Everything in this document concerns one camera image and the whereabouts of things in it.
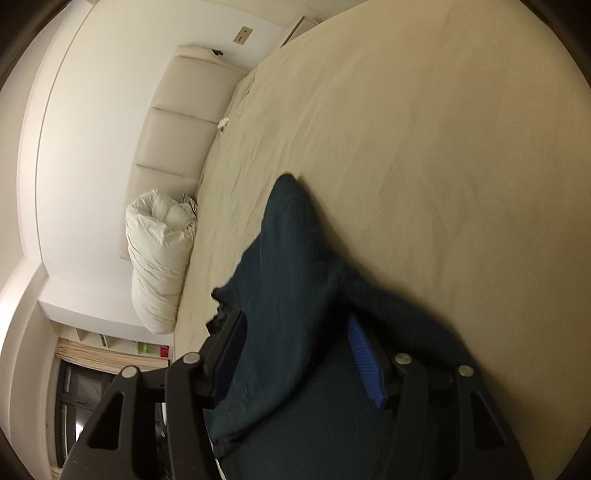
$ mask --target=white wall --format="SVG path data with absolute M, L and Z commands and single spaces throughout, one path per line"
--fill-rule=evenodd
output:
M 17 159 L 22 119 L 41 59 L 59 22 L 26 49 L 0 90 L 0 290 L 22 258 L 17 215 Z
M 67 48 L 65 38 L 55 45 L 65 57 L 36 152 L 36 220 L 50 277 L 40 300 L 58 322 L 71 320 L 66 309 L 90 324 L 139 326 L 119 235 L 132 158 L 162 73 L 182 44 L 222 50 L 224 61 L 251 69 L 284 29 L 200 0 L 101 0 L 76 21 L 78 28 L 63 25 L 73 38 Z M 243 25 L 254 30 L 241 46 L 233 39 Z M 100 322 L 87 328 L 103 333 Z
M 302 15 L 321 22 L 365 0 L 212 0 L 290 27 Z
M 33 40 L 0 92 L 0 426 L 37 480 L 50 478 L 45 419 L 57 338 L 37 303 L 45 269 L 38 259 L 23 257 L 15 224 L 17 156 L 31 85 L 66 14 Z
M 47 391 L 57 336 L 36 303 L 30 313 L 10 395 L 10 443 L 36 480 L 50 477 L 46 436 Z

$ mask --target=white cloth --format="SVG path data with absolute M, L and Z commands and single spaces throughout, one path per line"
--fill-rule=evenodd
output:
M 125 209 L 125 232 L 134 266 L 131 297 L 135 311 L 152 333 L 170 333 L 197 222 L 190 206 L 150 190 Z

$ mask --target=curtain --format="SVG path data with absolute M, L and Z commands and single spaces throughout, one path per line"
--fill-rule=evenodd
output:
M 165 368 L 168 359 L 114 352 L 73 342 L 65 338 L 57 341 L 56 356 L 81 367 L 117 375 L 124 367 L 135 365 L 142 372 Z

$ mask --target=shelf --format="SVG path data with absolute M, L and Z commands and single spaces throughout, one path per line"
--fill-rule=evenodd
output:
M 69 325 L 62 325 L 61 323 L 57 322 L 52 322 L 51 326 L 57 336 L 67 340 L 72 340 L 73 342 L 82 343 L 94 348 L 125 353 L 127 355 L 161 358 L 160 345 L 155 343 L 124 340 L 109 335 L 103 335 L 101 333 L 90 332 L 77 327 L 71 327 Z

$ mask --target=window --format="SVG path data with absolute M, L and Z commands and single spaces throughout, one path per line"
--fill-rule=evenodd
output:
M 62 468 L 76 440 L 115 375 L 80 367 L 65 360 L 60 362 L 56 394 L 56 458 Z M 165 409 L 156 404 L 155 434 L 158 446 L 159 478 L 170 477 L 166 441 Z

